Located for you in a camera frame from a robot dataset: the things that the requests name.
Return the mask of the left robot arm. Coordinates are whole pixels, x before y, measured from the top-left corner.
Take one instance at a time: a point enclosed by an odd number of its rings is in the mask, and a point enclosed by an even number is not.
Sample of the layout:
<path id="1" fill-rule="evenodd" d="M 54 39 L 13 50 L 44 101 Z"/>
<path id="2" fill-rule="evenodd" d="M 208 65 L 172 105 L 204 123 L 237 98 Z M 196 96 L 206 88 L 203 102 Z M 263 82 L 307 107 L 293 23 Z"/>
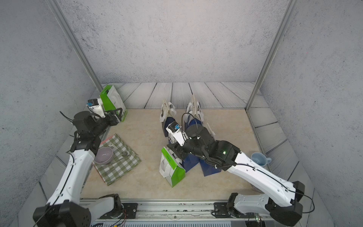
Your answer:
<path id="1" fill-rule="evenodd" d="M 66 170 L 54 193 L 43 207 L 35 209 L 36 227 L 89 227 L 102 216 L 118 221 L 126 218 L 126 211 L 117 194 L 100 197 L 87 207 L 80 205 L 80 194 L 101 144 L 110 126 L 117 125 L 122 109 L 106 111 L 104 117 L 82 111 L 68 119 L 75 127 L 74 141 L 68 151 Z"/>

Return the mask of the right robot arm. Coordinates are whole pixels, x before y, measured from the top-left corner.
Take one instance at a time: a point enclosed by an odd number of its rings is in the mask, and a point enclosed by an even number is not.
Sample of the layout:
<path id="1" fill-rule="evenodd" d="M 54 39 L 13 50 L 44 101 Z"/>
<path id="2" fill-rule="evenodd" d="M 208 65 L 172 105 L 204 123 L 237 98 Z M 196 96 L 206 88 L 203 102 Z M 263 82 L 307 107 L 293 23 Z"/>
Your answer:
<path id="1" fill-rule="evenodd" d="M 177 122 L 172 122 L 165 131 L 172 140 L 169 149 L 181 160 L 194 155 L 216 169 L 248 181 L 263 192 L 261 195 L 232 193 L 227 205 L 234 215 L 266 214 L 289 227 L 295 226 L 302 218 L 300 200 L 305 191 L 302 182 L 286 181 L 272 174 L 230 142 L 215 140 L 201 125 L 194 124 L 183 131 Z"/>

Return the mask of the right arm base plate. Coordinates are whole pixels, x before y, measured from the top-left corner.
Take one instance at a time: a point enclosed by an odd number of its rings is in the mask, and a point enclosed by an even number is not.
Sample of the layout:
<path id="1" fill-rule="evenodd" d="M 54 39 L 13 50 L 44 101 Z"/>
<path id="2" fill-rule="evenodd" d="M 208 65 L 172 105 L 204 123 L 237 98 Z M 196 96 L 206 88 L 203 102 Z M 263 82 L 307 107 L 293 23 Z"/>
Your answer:
<path id="1" fill-rule="evenodd" d="M 240 213 L 235 208 L 229 208 L 227 202 L 215 202 L 211 215 L 216 218 L 254 218 L 254 213 Z"/>

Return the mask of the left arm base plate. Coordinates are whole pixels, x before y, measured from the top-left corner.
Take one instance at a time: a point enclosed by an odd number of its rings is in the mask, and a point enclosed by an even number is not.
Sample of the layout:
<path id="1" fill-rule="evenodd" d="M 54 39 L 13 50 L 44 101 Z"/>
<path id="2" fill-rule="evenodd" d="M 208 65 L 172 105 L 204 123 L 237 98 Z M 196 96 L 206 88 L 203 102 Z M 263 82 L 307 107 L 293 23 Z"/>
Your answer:
<path id="1" fill-rule="evenodd" d="M 121 220 L 135 219 L 138 211 L 138 203 L 122 203 Z"/>

